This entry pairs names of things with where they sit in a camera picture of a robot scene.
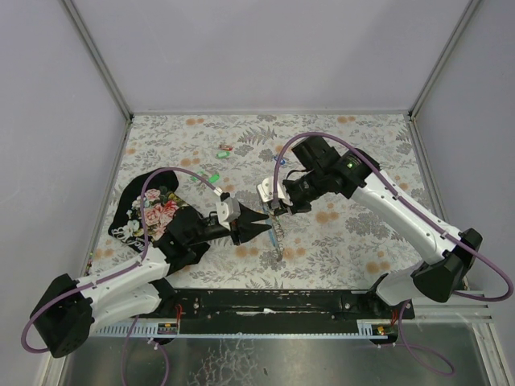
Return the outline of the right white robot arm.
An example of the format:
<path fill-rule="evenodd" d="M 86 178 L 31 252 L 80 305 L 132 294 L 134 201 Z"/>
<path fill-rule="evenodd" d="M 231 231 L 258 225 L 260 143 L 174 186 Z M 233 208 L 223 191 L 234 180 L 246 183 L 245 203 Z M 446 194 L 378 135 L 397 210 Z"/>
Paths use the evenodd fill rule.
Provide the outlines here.
<path fill-rule="evenodd" d="M 388 273 L 372 291 L 386 304 L 426 297 L 446 302 L 472 267 L 483 237 L 473 228 L 461 231 L 405 195 L 363 150 L 345 154 L 325 136 L 300 138 L 293 148 L 304 168 L 296 180 L 277 175 L 257 185 L 261 201 L 275 216 L 305 213 L 323 195 L 342 195 L 376 213 L 422 258 L 422 263 Z"/>

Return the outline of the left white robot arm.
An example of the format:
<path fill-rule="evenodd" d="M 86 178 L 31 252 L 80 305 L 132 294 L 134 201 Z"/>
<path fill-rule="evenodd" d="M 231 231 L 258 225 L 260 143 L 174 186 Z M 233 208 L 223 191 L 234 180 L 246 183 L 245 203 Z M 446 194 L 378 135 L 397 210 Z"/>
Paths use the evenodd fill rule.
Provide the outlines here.
<path fill-rule="evenodd" d="M 166 278 L 198 263 L 210 241 L 224 237 L 244 244 L 270 230 L 268 215 L 235 200 L 218 203 L 202 216 L 181 207 L 147 251 L 97 275 L 62 274 L 43 293 L 30 319 L 54 358 L 74 352 L 95 331 L 139 314 L 151 314 L 174 290 Z"/>

